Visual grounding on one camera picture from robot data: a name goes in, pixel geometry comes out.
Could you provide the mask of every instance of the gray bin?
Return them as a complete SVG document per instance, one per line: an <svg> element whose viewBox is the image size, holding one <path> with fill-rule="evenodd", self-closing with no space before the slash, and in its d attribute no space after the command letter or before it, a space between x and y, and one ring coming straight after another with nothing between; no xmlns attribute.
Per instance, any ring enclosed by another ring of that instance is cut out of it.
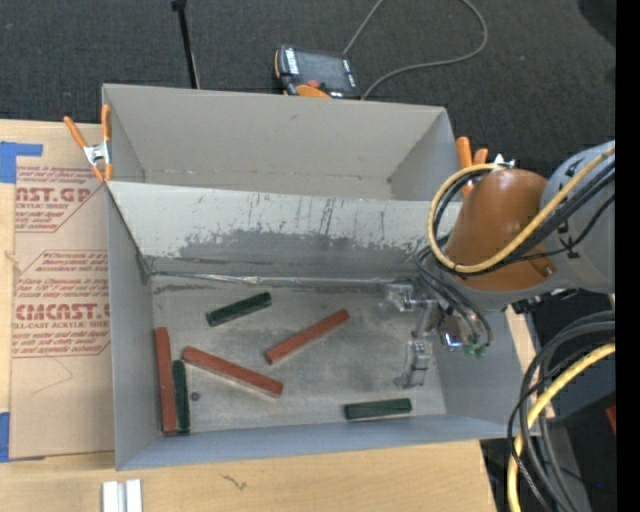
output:
<svg viewBox="0 0 640 512"><path fill-rule="evenodd" d="M502 313L484 359L434 346L424 386L393 384L418 319L380 302L415 276L429 198L458 167L443 108L121 85L103 99L119 469L504 435L522 370ZM270 307L208 326L208 311L264 291ZM343 326L267 364L268 348L339 309ZM174 359L196 346L284 392L187 365L191 434L162 435L157 327ZM407 417L344 418L345 404L401 397Z"/></svg>

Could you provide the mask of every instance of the cardboard sheet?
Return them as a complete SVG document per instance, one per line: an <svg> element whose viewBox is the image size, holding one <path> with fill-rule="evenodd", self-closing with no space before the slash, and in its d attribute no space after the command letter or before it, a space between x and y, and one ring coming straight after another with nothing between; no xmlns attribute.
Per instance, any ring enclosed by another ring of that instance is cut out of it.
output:
<svg viewBox="0 0 640 512"><path fill-rule="evenodd" d="M0 121L0 140L42 148L15 160L9 456L113 449L105 190L62 123Z"/></svg>

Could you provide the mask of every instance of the red wooden block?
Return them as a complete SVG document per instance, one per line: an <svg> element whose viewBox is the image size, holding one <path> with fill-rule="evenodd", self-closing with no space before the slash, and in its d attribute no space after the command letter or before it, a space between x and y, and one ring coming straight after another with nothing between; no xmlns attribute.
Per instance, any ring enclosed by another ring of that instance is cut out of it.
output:
<svg viewBox="0 0 640 512"><path fill-rule="evenodd" d="M312 341L324 336L331 329L336 328L348 319L349 313L347 310L341 309L337 313L328 316L324 320L320 320L317 324L312 325L304 331L268 350L265 354L265 358L269 364L280 361L281 359L291 355L293 352L300 350Z"/></svg>
<svg viewBox="0 0 640 512"><path fill-rule="evenodd" d="M175 434L178 431L178 411L173 387L173 368L171 362L171 344L166 327L155 330L156 361L160 384L160 409L162 411L162 432Z"/></svg>
<svg viewBox="0 0 640 512"><path fill-rule="evenodd" d="M613 435L616 434L616 404L613 404L611 407L607 407L607 418L609 418L609 423L611 424L611 428L613 429Z"/></svg>
<svg viewBox="0 0 640 512"><path fill-rule="evenodd" d="M186 347L182 352L182 360L203 370L210 371L226 379L246 384L257 391L261 391L273 397L282 394L284 387L282 382L274 380L266 375L261 375L239 366L220 357L204 352L195 347Z"/></svg>

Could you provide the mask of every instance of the blue tape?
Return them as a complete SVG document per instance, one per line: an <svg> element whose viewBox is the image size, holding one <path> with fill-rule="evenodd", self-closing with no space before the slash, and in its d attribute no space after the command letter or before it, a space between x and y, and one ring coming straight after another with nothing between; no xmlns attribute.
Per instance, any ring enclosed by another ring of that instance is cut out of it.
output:
<svg viewBox="0 0 640 512"><path fill-rule="evenodd" d="M19 156L42 156L42 144L0 142L0 183L16 182L16 161Z"/></svg>
<svg viewBox="0 0 640 512"><path fill-rule="evenodd" d="M9 413L0 413L0 462L9 462Z"/></svg>

